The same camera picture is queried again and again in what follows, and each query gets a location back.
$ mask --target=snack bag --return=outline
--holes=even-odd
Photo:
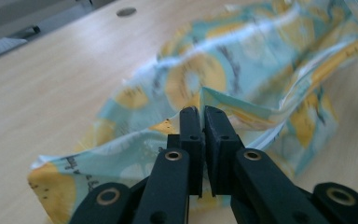
[[[40,156],[28,180],[52,222],[67,223],[101,184],[147,177],[187,106],[200,120],[205,105],[224,110],[247,147],[266,150],[288,176],[301,172],[337,127],[321,83],[358,55],[358,1],[286,2],[232,7],[180,28],[106,101],[77,153]],[[227,204],[208,190],[190,209]]]

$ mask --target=light wood surface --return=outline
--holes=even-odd
[[[29,188],[39,154],[65,155],[110,93],[187,21],[243,0],[121,0],[0,58],[0,223],[45,223]],[[137,13],[118,18],[124,7]],[[337,134],[296,179],[308,190],[334,181],[358,191],[358,63],[327,83],[340,117]],[[230,209],[190,223],[235,223]]]

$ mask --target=plastic wrapper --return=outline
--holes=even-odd
[[[51,220],[67,223],[95,187],[148,176],[192,105],[201,120],[205,105],[224,110],[247,147],[296,175],[337,127],[321,83],[356,55],[358,1],[277,0],[193,21],[112,94],[77,153],[40,156],[30,186]],[[228,202],[208,190],[191,209]]]

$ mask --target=transparent plastic bag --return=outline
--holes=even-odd
[[[28,179],[48,215],[66,223],[98,185],[132,186],[148,176],[185,106],[196,106],[201,120],[205,105],[224,110],[247,147],[266,150],[288,175],[301,172],[337,127],[321,83],[358,55],[358,7],[349,6],[277,0],[180,28],[156,63],[107,100],[81,152],[33,164]],[[197,210],[227,198],[191,202]]]

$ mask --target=yellow pattern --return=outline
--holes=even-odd
[[[182,41],[182,39],[184,38],[184,36],[191,31],[191,24],[187,24],[182,26],[180,29],[178,29],[178,31],[175,33],[175,35],[173,36],[173,38],[166,42],[162,48],[161,51],[159,52],[159,56],[160,57],[166,57],[168,55],[171,55],[174,50],[176,49],[176,47],[178,46],[178,44]]]
[[[84,151],[115,139],[115,126],[116,124],[108,119],[96,119],[82,140],[75,146],[75,151]]]
[[[185,44],[179,48],[178,54],[179,55],[185,54],[188,50],[190,50],[192,48],[193,48],[193,44]]]
[[[203,21],[221,21],[237,17],[241,12],[239,10],[225,10],[217,15],[208,15],[202,18]]]
[[[150,130],[158,131],[160,133],[165,134],[173,134],[179,133],[176,129],[172,126],[172,123],[169,119],[164,120],[163,122],[153,125],[149,128]]]
[[[226,76],[222,65],[215,58],[198,54],[170,71],[165,93],[172,106],[182,109],[202,86],[225,91]]]
[[[290,22],[281,24],[278,32],[283,41],[298,51],[305,50],[315,39],[313,21],[305,17],[297,17]]]
[[[250,101],[257,105],[262,105],[266,95],[280,95],[282,90],[288,91],[288,82],[291,81],[294,68],[291,64],[284,67],[281,72],[272,77],[267,83],[260,85],[259,89],[249,97]]]
[[[354,21],[348,21],[343,26],[335,29],[331,34],[323,38],[320,44],[314,45],[312,49],[328,49],[337,43],[342,34],[348,34],[350,32],[358,33],[358,24]]]
[[[206,34],[207,39],[213,38],[220,35],[225,35],[227,33],[234,32],[236,30],[239,30],[244,25],[243,22],[233,22],[227,25],[219,26],[217,28],[212,29]]]
[[[200,93],[197,92],[191,100],[189,100],[184,107],[195,106],[200,111]]]
[[[332,73],[340,64],[348,60],[353,56],[358,55],[358,39],[342,49],[340,52],[333,55],[331,58],[322,63],[312,74],[312,87],[310,90],[314,89],[322,81],[324,81],[327,76]]]
[[[313,93],[298,106],[290,117],[290,122],[296,130],[296,137],[303,148],[308,148],[312,140],[315,121],[310,117],[309,112],[316,108],[316,113],[318,113],[318,104],[318,97]]]
[[[272,1],[272,8],[274,9],[275,12],[277,12],[278,14],[283,13],[284,11],[286,11],[287,9],[290,8],[290,4],[285,3],[285,1],[283,0],[275,0]]]
[[[264,131],[268,127],[274,125],[274,122],[272,122],[271,120],[262,119],[255,114],[248,113],[243,110],[239,110],[239,109],[237,110],[231,107],[231,112],[235,117],[237,117],[243,123],[244,127],[249,127],[250,129],[253,130]]]
[[[338,121],[338,115],[336,114],[336,110],[333,108],[329,97],[322,97],[321,105],[325,111],[329,111],[331,115],[333,115],[335,121]]]
[[[325,10],[321,10],[318,7],[310,7],[309,12],[311,15],[314,15],[317,18],[320,18],[325,23],[328,23],[330,21],[330,17]]]
[[[116,96],[115,101],[128,109],[139,109],[149,102],[144,89],[140,86],[124,89]]]
[[[71,217],[76,199],[75,180],[61,175],[54,164],[48,162],[28,175],[28,182],[55,224],[66,224]]]
[[[331,14],[333,16],[333,24],[337,25],[339,24],[341,21],[344,20],[344,10],[341,7],[333,7],[331,9]]]
[[[254,14],[258,18],[260,18],[260,16],[265,16],[266,18],[270,18],[270,19],[275,17],[275,14],[272,11],[270,11],[270,10],[268,10],[266,8],[262,8],[262,7],[255,8],[254,9]]]

